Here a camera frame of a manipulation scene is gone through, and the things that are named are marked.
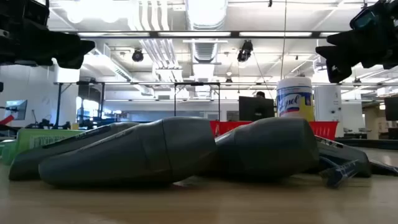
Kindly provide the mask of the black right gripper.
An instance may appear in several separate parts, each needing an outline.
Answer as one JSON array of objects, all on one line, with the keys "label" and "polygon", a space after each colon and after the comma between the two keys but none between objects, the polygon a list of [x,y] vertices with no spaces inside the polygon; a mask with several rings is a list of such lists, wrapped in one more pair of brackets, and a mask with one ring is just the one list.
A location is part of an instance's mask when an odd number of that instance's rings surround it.
[{"label": "black right gripper", "polygon": [[[366,59],[370,65],[382,65],[384,69],[398,66],[398,0],[377,0],[372,6],[378,15],[379,22],[369,24],[362,29],[369,45],[374,48],[368,52]],[[325,58],[328,80],[339,83],[352,74],[352,67],[360,62],[358,55],[348,49],[338,47],[356,45],[356,31],[350,30],[329,35],[326,41],[336,46],[319,46],[315,48],[318,55]]]}]

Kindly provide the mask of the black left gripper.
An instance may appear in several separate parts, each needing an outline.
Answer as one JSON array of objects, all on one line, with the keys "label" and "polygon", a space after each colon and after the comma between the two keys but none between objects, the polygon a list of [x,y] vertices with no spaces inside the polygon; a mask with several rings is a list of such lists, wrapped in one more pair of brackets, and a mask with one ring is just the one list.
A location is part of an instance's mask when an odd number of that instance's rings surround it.
[{"label": "black left gripper", "polygon": [[80,69],[95,48],[92,40],[54,33],[47,27],[50,1],[0,0],[0,66],[51,66]]}]

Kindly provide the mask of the green rectangular box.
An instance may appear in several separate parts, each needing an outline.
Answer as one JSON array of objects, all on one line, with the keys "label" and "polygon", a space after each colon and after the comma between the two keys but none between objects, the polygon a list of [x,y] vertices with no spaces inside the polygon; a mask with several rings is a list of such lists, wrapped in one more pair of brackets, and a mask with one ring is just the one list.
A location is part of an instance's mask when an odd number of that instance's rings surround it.
[{"label": "green rectangular box", "polygon": [[18,154],[80,133],[83,133],[83,131],[64,129],[21,129],[17,134],[15,152]]},{"label": "green rectangular box", "polygon": [[3,164],[7,166],[11,165],[15,146],[15,140],[4,140],[0,142],[0,161],[2,161]]}]

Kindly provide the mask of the black printed tube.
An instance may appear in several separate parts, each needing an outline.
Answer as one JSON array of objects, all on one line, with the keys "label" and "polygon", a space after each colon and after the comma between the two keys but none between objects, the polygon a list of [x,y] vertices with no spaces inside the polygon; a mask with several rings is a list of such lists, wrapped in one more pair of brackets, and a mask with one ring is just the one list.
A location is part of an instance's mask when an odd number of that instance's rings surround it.
[{"label": "black printed tube", "polygon": [[362,169],[355,176],[364,178],[370,178],[372,176],[371,165],[365,152],[336,141],[322,138],[320,136],[312,136],[309,138],[309,140],[311,140],[312,144],[315,146],[315,155],[318,159],[318,162],[307,169],[305,173],[315,174],[323,170],[323,168],[319,166],[319,157],[325,156],[339,157],[342,159],[358,159],[362,163]]},{"label": "black printed tube", "polygon": [[37,180],[39,164],[46,158],[74,151],[106,137],[138,125],[135,122],[119,122],[100,126],[51,144],[35,147],[19,153],[9,169],[9,180]]}]

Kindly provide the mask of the white round column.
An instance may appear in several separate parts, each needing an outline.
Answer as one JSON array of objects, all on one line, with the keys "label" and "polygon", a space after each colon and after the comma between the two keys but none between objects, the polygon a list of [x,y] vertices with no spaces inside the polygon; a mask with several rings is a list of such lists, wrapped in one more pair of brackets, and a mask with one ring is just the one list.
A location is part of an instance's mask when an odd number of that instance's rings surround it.
[{"label": "white round column", "polygon": [[343,137],[343,114],[341,87],[338,85],[318,86],[314,88],[315,120],[337,121],[335,137]]}]

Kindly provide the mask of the white yellow Lysol wipes canister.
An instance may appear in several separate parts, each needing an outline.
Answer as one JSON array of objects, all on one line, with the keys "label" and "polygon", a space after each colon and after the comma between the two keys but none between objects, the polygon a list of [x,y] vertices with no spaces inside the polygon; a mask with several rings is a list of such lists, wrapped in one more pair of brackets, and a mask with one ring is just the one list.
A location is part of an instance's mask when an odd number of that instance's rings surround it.
[{"label": "white yellow Lysol wipes canister", "polygon": [[312,81],[307,77],[291,77],[277,83],[277,116],[315,120]]}]

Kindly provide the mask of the black computer monitor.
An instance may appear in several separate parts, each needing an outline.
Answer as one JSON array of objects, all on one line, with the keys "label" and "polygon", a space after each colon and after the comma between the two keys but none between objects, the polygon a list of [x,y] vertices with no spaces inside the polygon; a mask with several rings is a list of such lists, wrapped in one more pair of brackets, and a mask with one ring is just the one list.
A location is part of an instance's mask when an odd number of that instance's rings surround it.
[{"label": "black computer monitor", "polygon": [[274,116],[274,100],[258,97],[239,97],[240,121],[257,121]]},{"label": "black computer monitor", "polygon": [[384,99],[385,116],[387,121],[398,121],[398,96]]}]

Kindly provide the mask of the red plastic basket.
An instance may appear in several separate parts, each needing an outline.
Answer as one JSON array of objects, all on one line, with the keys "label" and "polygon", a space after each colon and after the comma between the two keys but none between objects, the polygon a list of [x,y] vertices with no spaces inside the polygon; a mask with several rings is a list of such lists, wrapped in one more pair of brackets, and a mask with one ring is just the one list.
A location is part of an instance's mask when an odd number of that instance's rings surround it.
[{"label": "red plastic basket", "polygon": [[314,135],[334,141],[337,121],[311,121],[309,122]]},{"label": "red plastic basket", "polygon": [[214,137],[218,137],[239,126],[251,123],[250,121],[210,121]]}]

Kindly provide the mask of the black neighbouring station frame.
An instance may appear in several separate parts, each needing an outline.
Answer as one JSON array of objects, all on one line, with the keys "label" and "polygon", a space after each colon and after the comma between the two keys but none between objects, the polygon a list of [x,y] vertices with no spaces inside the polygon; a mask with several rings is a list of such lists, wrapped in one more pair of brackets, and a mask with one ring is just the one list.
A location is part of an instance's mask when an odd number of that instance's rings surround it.
[{"label": "black neighbouring station frame", "polygon": [[220,82],[54,82],[54,85],[58,86],[57,93],[57,114],[56,114],[56,122],[55,125],[59,125],[59,117],[60,117],[60,107],[61,107],[61,98],[62,93],[72,85],[101,85],[101,93],[100,93],[100,113],[103,111],[103,103],[104,103],[104,90],[106,85],[139,85],[139,86],[173,86],[174,87],[174,116],[177,115],[177,87],[179,85],[183,86],[217,86],[218,93],[221,91],[221,83]]}]

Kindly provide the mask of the wall screen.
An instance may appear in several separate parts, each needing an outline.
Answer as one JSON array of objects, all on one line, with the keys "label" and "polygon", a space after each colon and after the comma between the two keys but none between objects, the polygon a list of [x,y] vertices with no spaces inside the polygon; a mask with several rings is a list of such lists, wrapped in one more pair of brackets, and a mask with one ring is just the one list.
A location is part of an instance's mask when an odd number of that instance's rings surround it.
[{"label": "wall screen", "polygon": [[25,120],[27,111],[27,100],[12,100],[6,101],[4,117],[12,116],[14,120]]}]

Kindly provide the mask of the black aluminium table frame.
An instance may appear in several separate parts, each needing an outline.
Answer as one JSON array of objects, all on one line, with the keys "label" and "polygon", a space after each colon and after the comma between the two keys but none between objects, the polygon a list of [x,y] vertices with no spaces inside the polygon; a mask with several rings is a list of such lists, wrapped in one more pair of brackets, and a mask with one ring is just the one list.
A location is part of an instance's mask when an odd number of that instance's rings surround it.
[{"label": "black aluminium table frame", "polygon": [[398,151],[398,140],[390,139],[345,139],[336,138],[336,142],[353,146],[353,147],[363,147],[363,148],[375,148],[375,149],[386,149]]}]

